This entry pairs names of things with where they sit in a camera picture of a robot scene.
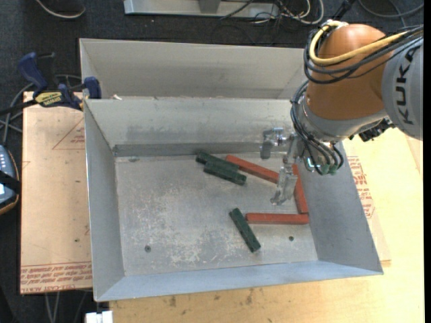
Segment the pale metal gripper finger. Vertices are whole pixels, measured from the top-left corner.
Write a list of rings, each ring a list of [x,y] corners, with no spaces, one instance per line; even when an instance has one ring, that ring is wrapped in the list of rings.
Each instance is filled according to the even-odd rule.
[[[294,196],[294,190],[297,183],[297,175],[286,175],[281,186],[280,202],[284,203]]]
[[[290,171],[286,167],[281,167],[279,171],[279,179],[274,196],[271,198],[273,205],[281,205],[285,201],[291,199],[290,194]]]

